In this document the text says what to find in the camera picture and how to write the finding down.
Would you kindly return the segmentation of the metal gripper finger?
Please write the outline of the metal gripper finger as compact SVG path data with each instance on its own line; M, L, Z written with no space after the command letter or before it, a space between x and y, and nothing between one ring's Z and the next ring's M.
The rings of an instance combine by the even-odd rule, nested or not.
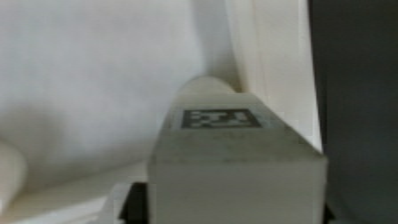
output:
M103 207L103 224L150 224L148 184L118 184Z

